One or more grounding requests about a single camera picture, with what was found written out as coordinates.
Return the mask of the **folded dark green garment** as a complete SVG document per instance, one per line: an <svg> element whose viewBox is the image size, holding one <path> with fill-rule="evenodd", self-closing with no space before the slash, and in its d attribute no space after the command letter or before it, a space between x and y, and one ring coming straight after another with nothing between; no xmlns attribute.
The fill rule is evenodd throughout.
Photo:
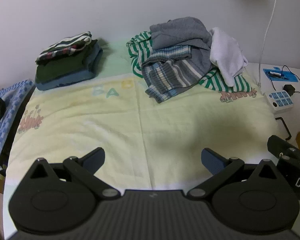
<svg viewBox="0 0 300 240"><path fill-rule="evenodd" d="M75 80L79 81L93 78L96 75L95 65L102 54L103 49L96 40L92 40L77 54L40 64L36 71L36 81L48 83L72 74L75 75Z"/></svg>

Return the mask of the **green white striped shirt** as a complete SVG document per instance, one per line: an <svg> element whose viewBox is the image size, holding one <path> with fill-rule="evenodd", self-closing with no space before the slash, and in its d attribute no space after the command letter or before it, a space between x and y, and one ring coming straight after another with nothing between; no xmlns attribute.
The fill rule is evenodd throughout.
<svg viewBox="0 0 300 240"><path fill-rule="evenodd" d="M151 32L143 31L139 35L135 35L131 38L126 46L128 48L129 57L132 59L131 66L133 74L137 77L143 78L141 65L144 63L153 52ZM235 84L233 87L229 87L218 68L210 70L198 84L219 92L251 92L253 90L251 84L244 78L242 74L234 77Z"/></svg>

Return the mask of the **blue tray on desk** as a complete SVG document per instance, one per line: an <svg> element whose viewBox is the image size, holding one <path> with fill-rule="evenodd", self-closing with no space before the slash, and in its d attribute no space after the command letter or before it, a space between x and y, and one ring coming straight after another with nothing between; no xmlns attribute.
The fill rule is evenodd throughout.
<svg viewBox="0 0 300 240"><path fill-rule="evenodd" d="M263 72L271 81L298 82L298 78L295 74L277 67L274 69L263 68Z"/></svg>

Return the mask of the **white side desk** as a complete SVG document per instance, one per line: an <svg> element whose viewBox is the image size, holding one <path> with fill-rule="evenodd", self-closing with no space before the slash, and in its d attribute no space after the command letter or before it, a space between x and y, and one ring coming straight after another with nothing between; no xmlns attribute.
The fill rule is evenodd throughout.
<svg viewBox="0 0 300 240"><path fill-rule="evenodd" d="M250 63L249 76L279 122L284 138L295 143L300 132L300 69Z"/></svg>

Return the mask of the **grey blue striped sweater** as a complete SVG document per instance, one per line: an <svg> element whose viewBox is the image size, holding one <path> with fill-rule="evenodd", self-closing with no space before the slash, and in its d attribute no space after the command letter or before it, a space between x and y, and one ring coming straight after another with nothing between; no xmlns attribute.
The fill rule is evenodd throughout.
<svg viewBox="0 0 300 240"><path fill-rule="evenodd" d="M210 69L210 50L190 45L154 50L141 65L146 94L157 103L187 91Z"/></svg>

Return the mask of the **white power strip blue sockets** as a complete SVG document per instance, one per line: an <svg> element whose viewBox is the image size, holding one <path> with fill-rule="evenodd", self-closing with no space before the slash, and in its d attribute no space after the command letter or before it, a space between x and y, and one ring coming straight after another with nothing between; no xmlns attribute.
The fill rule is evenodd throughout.
<svg viewBox="0 0 300 240"><path fill-rule="evenodd" d="M265 92L264 97L275 114L287 112L294 107L294 102L284 90Z"/></svg>

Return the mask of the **grey fleece garment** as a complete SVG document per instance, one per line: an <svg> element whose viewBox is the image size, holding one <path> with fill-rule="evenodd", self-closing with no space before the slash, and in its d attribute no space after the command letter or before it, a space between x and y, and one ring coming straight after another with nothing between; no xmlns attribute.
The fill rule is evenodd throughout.
<svg viewBox="0 0 300 240"><path fill-rule="evenodd" d="M192 57L188 63L201 76L211 69L210 49L212 36L205 25L194 17L184 17L150 26L152 47L161 49L171 46L191 46Z"/></svg>

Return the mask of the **blue white checkered cloth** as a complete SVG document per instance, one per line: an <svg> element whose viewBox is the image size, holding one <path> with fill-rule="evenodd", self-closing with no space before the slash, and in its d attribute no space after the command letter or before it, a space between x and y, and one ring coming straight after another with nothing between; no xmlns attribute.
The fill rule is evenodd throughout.
<svg viewBox="0 0 300 240"><path fill-rule="evenodd" d="M26 79L15 83L10 87L0 89L0 97L6 104L6 112L0 120L0 170L4 169L2 167L3 165L7 165L7 160L2 154L2 150L7 142L13 122L15 121L21 105L33 90L34 83L31 79Z"/></svg>

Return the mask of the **white t-shirt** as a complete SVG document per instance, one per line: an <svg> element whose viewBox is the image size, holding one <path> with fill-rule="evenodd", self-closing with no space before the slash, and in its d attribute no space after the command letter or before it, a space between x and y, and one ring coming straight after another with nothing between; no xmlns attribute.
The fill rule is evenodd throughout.
<svg viewBox="0 0 300 240"><path fill-rule="evenodd" d="M212 36L210 61L218 67L226 85L234 87L235 77L243 72L248 61L236 39L219 27L212 28L210 33Z"/></svg>

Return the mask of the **yellow green baby blanket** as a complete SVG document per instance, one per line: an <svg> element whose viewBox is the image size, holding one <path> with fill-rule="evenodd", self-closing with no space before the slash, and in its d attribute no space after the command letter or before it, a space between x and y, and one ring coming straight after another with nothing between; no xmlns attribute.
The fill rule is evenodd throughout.
<svg viewBox="0 0 300 240"><path fill-rule="evenodd" d="M208 147L247 163L271 158L280 130L258 88L222 93L196 85L163 103L132 73L125 43L105 44L97 78L35 90L10 152L6 184L16 186L40 157L60 163L97 147L106 160L96 176L124 189L189 189L210 176Z"/></svg>

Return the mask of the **folded striped plaid garment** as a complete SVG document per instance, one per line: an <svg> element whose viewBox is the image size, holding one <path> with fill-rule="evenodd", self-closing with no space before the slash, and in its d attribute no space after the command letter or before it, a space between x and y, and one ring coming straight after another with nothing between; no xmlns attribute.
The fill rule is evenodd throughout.
<svg viewBox="0 0 300 240"><path fill-rule="evenodd" d="M82 51L92 42L92 34L89 31L72 37L63 38L61 41L43 50L36 59L36 64L43 64L52 59L59 59L71 56Z"/></svg>

